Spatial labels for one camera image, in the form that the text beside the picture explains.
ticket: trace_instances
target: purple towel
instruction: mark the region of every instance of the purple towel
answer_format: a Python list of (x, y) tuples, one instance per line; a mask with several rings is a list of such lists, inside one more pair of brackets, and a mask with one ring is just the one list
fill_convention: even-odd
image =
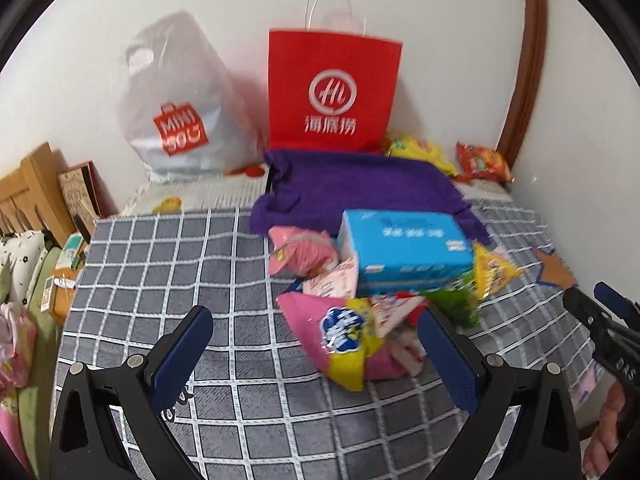
[(435, 166), (419, 160), (343, 152), (274, 150), (271, 192), (251, 213), (251, 229), (266, 236), (274, 225), (337, 235), (345, 209), (448, 213), (471, 240), (489, 235), (471, 206)]

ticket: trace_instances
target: human hand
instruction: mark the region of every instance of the human hand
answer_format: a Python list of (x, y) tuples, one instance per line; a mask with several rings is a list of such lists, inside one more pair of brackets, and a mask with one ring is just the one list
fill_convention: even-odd
[(584, 451), (582, 468), (588, 476), (603, 475), (609, 467), (609, 455), (618, 447), (618, 417), (625, 407), (622, 384), (616, 381), (609, 389), (600, 410), (600, 423)]

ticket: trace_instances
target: white wall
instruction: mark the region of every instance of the white wall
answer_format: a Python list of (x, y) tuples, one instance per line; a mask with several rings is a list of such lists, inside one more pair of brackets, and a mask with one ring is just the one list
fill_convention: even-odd
[[(495, 145), (520, 55), (523, 0), (352, 0), (371, 34), (404, 41), (391, 127)], [(122, 51), (140, 29), (193, 13), (266, 126), (270, 27), (298, 27), (306, 0), (56, 0), (0, 74), (0, 172), (48, 140), (69, 163), (93, 159), (117, 206), (143, 167), (114, 113)]]
[(546, 219), (583, 290), (640, 300), (640, 89), (576, 0), (549, 0), (543, 78), (514, 195)]

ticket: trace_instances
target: orange star shape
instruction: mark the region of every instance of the orange star shape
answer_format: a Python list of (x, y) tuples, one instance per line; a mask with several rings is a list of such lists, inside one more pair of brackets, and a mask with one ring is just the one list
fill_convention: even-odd
[(546, 254), (539, 249), (534, 249), (534, 252), (542, 262), (542, 270), (536, 280), (538, 283), (559, 286), (562, 290), (567, 290), (578, 284), (571, 271), (564, 266), (555, 251), (551, 254)]

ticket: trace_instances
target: silver bolt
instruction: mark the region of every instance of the silver bolt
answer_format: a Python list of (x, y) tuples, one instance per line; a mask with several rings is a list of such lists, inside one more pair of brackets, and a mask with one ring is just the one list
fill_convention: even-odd
[(546, 369), (553, 375), (560, 375), (560, 372), (562, 372), (562, 368), (560, 368), (556, 363), (547, 363)]
[(489, 354), (486, 357), (486, 361), (491, 365), (491, 366), (495, 366), (496, 368), (501, 367), (504, 364), (504, 359), (501, 358), (499, 355), (496, 354)]
[(134, 354), (127, 359), (127, 365), (129, 368), (138, 368), (143, 362), (145, 362), (145, 358), (140, 354)]
[(78, 375), (83, 368), (84, 368), (84, 365), (82, 363), (73, 363), (69, 367), (69, 371), (71, 372), (71, 375)]

